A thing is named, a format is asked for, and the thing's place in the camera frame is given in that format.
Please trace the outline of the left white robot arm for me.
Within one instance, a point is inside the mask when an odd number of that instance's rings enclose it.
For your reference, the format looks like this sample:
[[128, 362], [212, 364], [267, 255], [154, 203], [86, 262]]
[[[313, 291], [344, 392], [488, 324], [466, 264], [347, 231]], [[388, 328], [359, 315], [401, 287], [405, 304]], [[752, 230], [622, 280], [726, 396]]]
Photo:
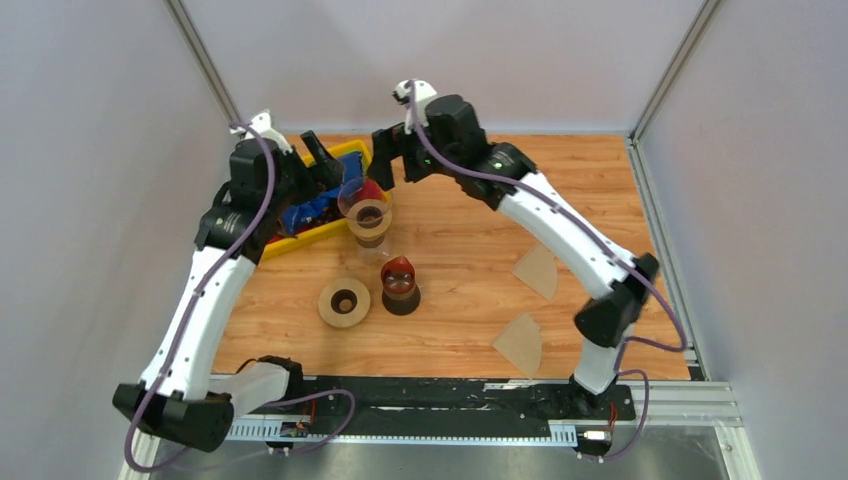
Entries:
[[302, 366], [266, 355], [214, 382], [211, 368], [236, 301], [275, 235], [284, 210], [319, 196], [327, 180], [282, 133], [239, 125], [230, 178], [201, 217], [191, 269], [175, 314], [138, 381], [117, 386], [113, 406], [132, 431], [212, 452], [233, 421], [271, 404], [297, 412], [306, 399]]

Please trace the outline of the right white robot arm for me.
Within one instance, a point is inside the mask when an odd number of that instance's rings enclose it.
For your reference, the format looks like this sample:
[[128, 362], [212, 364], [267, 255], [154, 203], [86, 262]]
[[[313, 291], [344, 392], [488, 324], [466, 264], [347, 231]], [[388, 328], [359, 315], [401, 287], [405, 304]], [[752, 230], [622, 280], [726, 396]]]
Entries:
[[517, 146], [491, 142], [474, 107], [458, 94], [414, 94], [401, 87], [395, 101], [403, 121], [372, 134], [367, 175], [382, 189], [395, 180], [391, 163], [401, 158], [404, 179], [432, 174], [455, 180], [469, 197], [513, 220], [561, 260], [587, 292], [574, 323], [583, 337], [572, 379], [571, 403], [596, 417], [611, 403], [625, 338], [641, 315], [658, 273], [657, 259], [635, 256], [592, 226], [556, 191]]

